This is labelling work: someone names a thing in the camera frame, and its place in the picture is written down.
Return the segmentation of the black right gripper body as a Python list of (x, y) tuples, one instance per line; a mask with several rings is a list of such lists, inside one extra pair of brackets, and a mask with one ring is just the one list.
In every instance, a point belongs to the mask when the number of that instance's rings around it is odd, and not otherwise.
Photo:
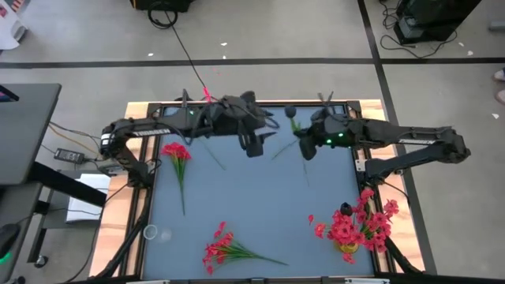
[(311, 139), (317, 147), (351, 148), (356, 145), (346, 114), (317, 110), (311, 115)]

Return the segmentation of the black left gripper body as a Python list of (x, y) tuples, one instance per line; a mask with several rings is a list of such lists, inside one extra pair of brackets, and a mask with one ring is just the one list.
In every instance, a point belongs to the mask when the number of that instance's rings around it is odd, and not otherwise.
[(277, 121), (272, 112), (263, 109), (256, 101), (254, 91), (246, 91), (239, 96), (226, 96), (226, 113), (242, 123), (247, 133), (268, 127), (277, 129)]

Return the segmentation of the red flower bunch single stem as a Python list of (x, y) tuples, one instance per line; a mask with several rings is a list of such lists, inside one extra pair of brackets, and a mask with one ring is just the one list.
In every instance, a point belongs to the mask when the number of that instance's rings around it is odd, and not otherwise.
[(185, 197), (184, 197), (184, 178), (185, 178), (185, 168), (189, 160), (192, 159), (187, 148), (177, 142), (170, 144), (165, 144), (162, 147), (161, 154), (170, 158), (179, 184), (180, 194), (181, 194), (181, 208), (182, 214), (185, 215)]

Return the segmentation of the red flower bunch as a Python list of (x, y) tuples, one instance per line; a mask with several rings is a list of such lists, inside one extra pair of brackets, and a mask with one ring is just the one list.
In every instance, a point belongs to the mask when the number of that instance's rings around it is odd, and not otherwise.
[[(317, 223), (314, 226), (314, 234), (320, 239), (326, 238), (330, 240), (333, 244), (336, 241), (344, 245), (356, 243), (361, 246), (365, 243), (365, 234), (354, 223), (352, 216), (342, 215), (340, 210), (337, 210), (332, 215), (331, 224)], [(342, 253), (342, 259), (346, 263), (355, 264), (354, 254)]]
[(373, 190), (365, 188), (357, 199), (358, 205), (353, 211), (359, 229), (354, 240), (370, 251), (376, 250), (382, 253), (387, 250), (386, 240), (391, 235), (391, 218), (399, 213), (399, 207), (396, 200), (388, 200), (382, 211), (374, 212), (367, 208), (373, 197)]

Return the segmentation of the red flower bunch many stems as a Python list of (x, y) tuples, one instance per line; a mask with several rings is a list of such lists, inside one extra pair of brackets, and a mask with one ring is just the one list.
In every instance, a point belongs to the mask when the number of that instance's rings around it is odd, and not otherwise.
[(246, 248), (235, 239), (234, 233), (228, 230), (226, 225), (227, 223), (225, 221), (218, 225), (218, 229), (213, 235), (213, 242), (211, 244), (206, 244), (204, 249), (205, 255), (202, 258), (202, 263), (205, 267), (205, 271), (209, 275), (213, 275), (214, 272), (223, 265), (240, 260), (265, 260), (287, 266), (287, 263), (262, 256)]

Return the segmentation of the yellow glass vase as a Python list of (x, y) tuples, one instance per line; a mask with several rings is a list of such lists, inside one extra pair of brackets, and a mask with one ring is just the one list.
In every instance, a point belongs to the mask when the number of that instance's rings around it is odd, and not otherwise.
[(338, 241), (335, 242), (335, 248), (342, 253), (354, 254), (359, 249), (359, 247), (360, 245), (356, 243), (344, 245)]

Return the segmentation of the blue table mat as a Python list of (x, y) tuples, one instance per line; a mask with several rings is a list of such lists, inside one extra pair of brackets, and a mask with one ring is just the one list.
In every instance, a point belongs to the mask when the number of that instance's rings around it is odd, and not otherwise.
[[(155, 175), (150, 224), (158, 227), (147, 241), (142, 276), (146, 280), (365, 276), (373, 273), (370, 253), (360, 249), (355, 264), (346, 263), (329, 240), (316, 237), (313, 226), (330, 222), (342, 203), (358, 197), (354, 157), (348, 148), (320, 148), (305, 161), (282, 108), (273, 109), (279, 123), (266, 139), (262, 156), (249, 158), (234, 136), (203, 139), (226, 167), (222, 170), (195, 140), (185, 169), (185, 215), (174, 167), (167, 157)], [(309, 184), (305, 179), (305, 162)], [(309, 225), (308, 216), (314, 220)], [(262, 256), (287, 263), (240, 260), (205, 271), (202, 258), (218, 225), (225, 221), (234, 237)]]

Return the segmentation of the black power adapter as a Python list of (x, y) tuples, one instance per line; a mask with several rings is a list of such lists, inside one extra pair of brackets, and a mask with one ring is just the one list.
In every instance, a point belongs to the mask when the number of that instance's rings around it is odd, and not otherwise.
[(54, 153), (54, 159), (80, 165), (84, 161), (84, 154), (77, 151), (57, 148)]

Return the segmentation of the white paper stack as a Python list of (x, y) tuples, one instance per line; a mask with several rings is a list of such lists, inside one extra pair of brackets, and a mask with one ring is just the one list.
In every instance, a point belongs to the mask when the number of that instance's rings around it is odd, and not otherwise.
[[(108, 194), (110, 177), (105, 174), (82, 174), (77, 181)], [(98, 221), (102, 208), (70, 197), (65, 222)]]

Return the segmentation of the black desk beam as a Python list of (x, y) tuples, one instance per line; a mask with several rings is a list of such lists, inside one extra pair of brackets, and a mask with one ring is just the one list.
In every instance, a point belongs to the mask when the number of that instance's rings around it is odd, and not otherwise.
[(95, 206), (102, 207), (106, 203), (105, 193), (38, 162), (33, 163), (28, 180)]

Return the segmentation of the dark screen device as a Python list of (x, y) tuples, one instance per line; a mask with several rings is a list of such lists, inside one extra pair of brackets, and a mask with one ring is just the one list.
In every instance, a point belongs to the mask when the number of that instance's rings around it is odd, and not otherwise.
[(0, 84), (0, 103), (17, 102), (19, 96)]

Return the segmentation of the dark low desk surface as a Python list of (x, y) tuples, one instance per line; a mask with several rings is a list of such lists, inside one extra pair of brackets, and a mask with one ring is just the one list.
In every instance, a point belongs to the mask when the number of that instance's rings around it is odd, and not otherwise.
[(0, 189), (0, 228), (14, 223), (20, 227), (8, 256), (4, 260), (0, 256), (0, 284), (11, 279), (42, 187), (35, 182)]

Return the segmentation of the white box with flag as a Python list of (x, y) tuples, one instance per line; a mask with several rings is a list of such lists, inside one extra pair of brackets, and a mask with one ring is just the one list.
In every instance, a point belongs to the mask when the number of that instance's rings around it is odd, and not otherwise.
[(5, 0), (0, 0), (0, 50), (20, 46), (28, 27)]

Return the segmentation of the black computer mouse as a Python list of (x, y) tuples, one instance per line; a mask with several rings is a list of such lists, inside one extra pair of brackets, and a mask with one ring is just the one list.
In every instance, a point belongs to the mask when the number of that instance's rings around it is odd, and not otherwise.
[(21, 226), (16, 223), (8, 223), (0, 227), (0, 259), (11, 250), (20, 231)]

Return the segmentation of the black metal table frame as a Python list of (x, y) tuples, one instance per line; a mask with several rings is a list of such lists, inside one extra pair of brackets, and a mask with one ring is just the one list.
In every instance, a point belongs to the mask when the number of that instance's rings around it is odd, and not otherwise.
[[(316, 99), (299, 99), (299, 100), (260, 100), (262, 107), (283, 107), (284, 104), (295, 105), (296, 107), (314, 107), (319, 106), (320, 103)], [(353, 117), (362, 116), (364, 118), (372, 118), (378, 120), (386, 120), (386, 115), (379, 99), (360, 99), (360, 100), (346, 100), (346, 99), (333, 99), (333, 104), (343, 105), (344, 110), (350, 110), (350, 115)], [(144, 118), (149, 114), (157, 116), (161, 113), (161, 107), (174, 107), (178, 106), (178, 101), (166, 102), (129, 102), (125, 118)], [(133, 139), (127, 143), (129, 149), (133, 152), (134, 156), (140, 160), (147, 160), (158, 155), (158, 142), (159, 138), (146, 138), (143, 140)], [(380, 150), (371, 150), (368, 152), (359, 151), (360, 158), (381, 158), (388, 159), (396, 156), (396, 151), (393, 146), (388, 146)], [(117, 193), (124, 183), (127, 182), (127, 177), (119, 174), (110, 180), (109, 192), (107, 198)], [(413, 185), (405, 185), (404, 176), (401, 174), (394, 174), (386, 179), (386, 184), (378, 185), (378, 190), (381, 194), (381, 201), (386, 201), (388, 197), (399, 198), (400, 227), (396, 226), (393, 233), (393, 241), (397, 245), (398, 250), (404, 255), (402, 262), (409, 261), (412, 267), (420, 271), (428, 272), (425, 268), (427, 260), (423, 259), (423, 248), (419, 245), (420, 237), (415, 230), (415, 222), (413, 220), (413, 213), (411, 205), (414, 204), (414, 209), (419, 204), (417, 194), (410, 196), (410, 201), (406, 201), (403, 193), (407, 194), (409, 190), (413, 192), (415, 188)], [(126, 186), (121, 189), (112, 200), (110, 200), (105, 207), (104, 216), (97, 231), (97, 239), (94, 248), (93, 257), (90, 266), (88, 280), (93, 280), (101, 271), (106, 268), (107, 263), (113, 258), (121, 245), (121, 242), (126, 239), (126, 236), (133, 230), (134, 223), (140, 218), (141, 209), (150, 200), (146, 196), (145, 189), (134, 189)], [(109, 280), (104, 280), (106, 284), (112, 284), (113, 278), (117, 278), (115, 283), (126, 284), (128, 281), (133, 281), (133, 276), (140, 278), (140, 273), (143, 269), (143, 257), (145, 252), (145, 243), (147, 241), (144, 237), (137, 235), (131, 244), (128, 252), (123, 255), (121, 262), (116, 270), (109, 277)], [(372, 253), (369, 257), (372, 261), (374, 269), (379, 274), (395, 274), (404, 275), (402, 266), (391, 254), (375, 254)], [(344, 283), (344, 278), (371, 278), (373, 275), (356, 276), (356, 275), (332, 275), (332, 276), (317, 276), (317, 277), (295, 277), (295, 278), (267, 278), (263, 276), (246, 277), (246, 278), (229, 278), (229, 279), (215, 279), (215, 280), (168, 280), (167, 284), (197, 284), (197, 283), (212, 283), (212, 284), (289, 284), (289, 283), (315, 283), (315, 284), (337, 284)]]

